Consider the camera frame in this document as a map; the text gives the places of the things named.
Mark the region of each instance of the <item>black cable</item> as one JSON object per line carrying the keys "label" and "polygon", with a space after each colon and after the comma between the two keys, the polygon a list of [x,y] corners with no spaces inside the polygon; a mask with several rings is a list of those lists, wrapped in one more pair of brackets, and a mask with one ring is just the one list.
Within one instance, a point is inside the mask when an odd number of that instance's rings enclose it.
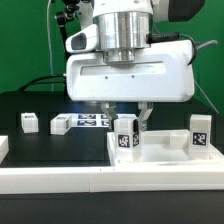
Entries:
{"label": "black cable", "polygon": [[65,52],[65,58],[66,58],[66,61],[67,61],[69,59],[69,57],[71,56],[71,54],[66,51],[67,31],[66,31],[65,26],[60,27],[60,32],[61,32],[64,52]]}
{"label": "black cable", "polygon": [[65,82],[36,82],[36,83],[30,83],[29,85],[24,86],[22,91],[24,91],[29,86],[33,86],[33,85],[51,85],[51,84],[65,84]]}
{"label": "black cable", "polygon": [[191,58],[190,62],[188,63],[188,65],[190,65],[196,59],[197,52],[198,52],[195,41],[190,36],[185,35],[185,34],[180,34],[178,32],[169,33],[169,34],[148,34],[146,36],[146,43],[151,44],[151,43],[177,41],[180,38],[188,39],[188,40],[191,41],[191,44],[192,44],[192,47],[193,47],[193,55],[192,55],[192,58]]}
{"label": "black cable", "polygon": [[46,80],[46,79],[54,79],[54,78],[64,78],[64,76],[63,75],[42,76],[42,77],[33,79],[32,81],[30,81],[27,84],[25,84],[22,87],[20,87],[17,91],[23,92],[27,87],[29,87],[30,85],[33,85],[36,82],[39,82],[39,81],[42,81],[42,80]]}
{"label": "black cable", "polygon": [[185,34],[179,34],[179,36],[184,38],[184,39],[188,39],[188,40],[191,41],[191,44],[192,44],[192,47],[193,47],[193,55],[192,55],[192,58],[191,58],[190,62],[188,63],[188,65],[191,65],[195,61],[195,59],[197,57],[197,53],[198,53],[195,41],[192,37],[190,37],[188,35],[185,35]]}

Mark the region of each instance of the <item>cable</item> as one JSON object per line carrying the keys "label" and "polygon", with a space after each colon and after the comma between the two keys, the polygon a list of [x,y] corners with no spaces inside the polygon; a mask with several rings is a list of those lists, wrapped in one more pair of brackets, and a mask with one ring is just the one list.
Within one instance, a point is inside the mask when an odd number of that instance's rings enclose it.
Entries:
{"label": "cable", "polygon": [[17,91],[23,92],[27,87],[29,87],[30,85],[33,85],[39,81],[42,80],[47,80],[47,79],[54,79],[54,78],[64,78],[63,75],[54,75],[54,76],[42,76],[36,79],[33,79],[32,81],[28,82],[27,84],[23,85],[22,87],[20,87]]}
{"label": "cable", "polygon": [[217,40],[211,40],[211,41],[207,41],[207,42],[199,42],[199,44],[197,46],[197,50],[200,51],[203,48],[210,47],[210,46],[213,46],[213,45],[218,45],[218,41]]}
{"label": "cable", "polygon": [[50,70],[51,75],[54,74],[54,66],[53,66],[53,53],[52,53],[52,43],[51,43],[51,29],[50,29],[50,6],[52,0],[49,0],[47,5],[47,38],[48,38],[48,47],[49,47],[49,57],[50,57]]}
{"label": "cable", "polygon": [[191,41],[191,44],[192,44],[192,47],[193,47],[193,55],[192,55],[192,58],[191,58],[190,62],[188,63],[188,65],[191,65],[195,61],[195,59],[197,57],[197,53],[198,53],[197,47],[195,45],[195,41],[192,37],[190,37],[186,34],[179,34],[179,36]]}
{"label": "cable", "polygon": [[155,22],[153,22],[153,31],[156,33],[156,34],[161,34],[160,31],[158,30],[158,27],[156,25]]}
{"label": "cable", "polygon": [[211,105],[211,107],[213,108],[213,110],[219,114],[219,111],[217,110],[217,108],[214,106],[214,104],[211,102],[211,100],[208,98],[208,96],[206,95],[206,93],[204,92],[204,90],[200,87],[200,85],[197,83],[196,80],[194,80],[196,86],[198,87],[198,89],[201,91],[201,93],[204,95],[205,99],[208,101],[208,103]]}
{"label": "cable", "polygon": [[30,83],[29,85],[27,85],[26,87],[24,87],[23,91],[28,88],[29,86],[33,86],[33,85],[52,85],[52,84],[65,84],[65,82],[37,82],[37,83]]}

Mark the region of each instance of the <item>white tray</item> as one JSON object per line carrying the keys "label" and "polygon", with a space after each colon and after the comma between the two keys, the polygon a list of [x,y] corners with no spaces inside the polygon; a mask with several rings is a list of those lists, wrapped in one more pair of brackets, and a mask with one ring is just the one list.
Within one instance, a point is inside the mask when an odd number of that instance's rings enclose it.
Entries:
{"label": "white tray", "polygon": [[189,141],[179,143],[181,147],[172,148],[170,135],[172,133],[189,136],[188,130],[147,131],[141,133],[141,157],[135,162],[121,161],[116,158],[114,133],[108,133],[108,153],[112,166],[151,166],[151,165],[212,165],[224,164],[224,156],[210,144],[210,147],[201,150],[197,159],[192,159],[189,152]]}

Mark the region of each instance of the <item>white block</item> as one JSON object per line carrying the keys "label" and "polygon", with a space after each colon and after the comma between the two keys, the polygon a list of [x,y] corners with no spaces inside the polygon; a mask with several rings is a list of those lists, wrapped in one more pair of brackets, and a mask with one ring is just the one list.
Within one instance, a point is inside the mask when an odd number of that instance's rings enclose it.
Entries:
{"label": "white block", "polygon": [[189,133],[186,131],[173,131],[170,133],[170,148],[182,149],[186,148],[189,143]]}
{"label": "white block", "polygon": [[134,133],[134,120],[136,118],[122,117],[114,121],[114,132],[133,134]]}
{"label": "white block", "polygon": [[24,133],[39,132],[38,119],[35,113],[22,113],[21,124]]}
{"label": "white block", "polygon": [[70,114],[59,114],[51,120],[51,134],[64,135],[72,127],[72,116]]}
{"label": "white block", "polygon": [[119,118],[114,121],[116,159],[135,162],[141,157],[139,132],[134,131],[136,118]]}
{"label": "white block", "polygon": [[189,157],[209,159],[212,117],[192,115],[190,120]]}
{"label": "white block", "polygon": [[0,163],[9,152],[9,144],[7,136],[0,136]]}

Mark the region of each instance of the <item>metal cylinder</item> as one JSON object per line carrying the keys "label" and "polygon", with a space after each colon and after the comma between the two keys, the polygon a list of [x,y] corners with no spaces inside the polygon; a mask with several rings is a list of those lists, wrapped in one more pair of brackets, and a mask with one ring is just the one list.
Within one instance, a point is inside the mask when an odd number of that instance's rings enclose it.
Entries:
{"label": "metal cylinder", "polygon": [[134,61],[134,49],[147,47],[151,15],[142,12],[118,12],[94,18],[99,30],[98,50],[104,61]]}

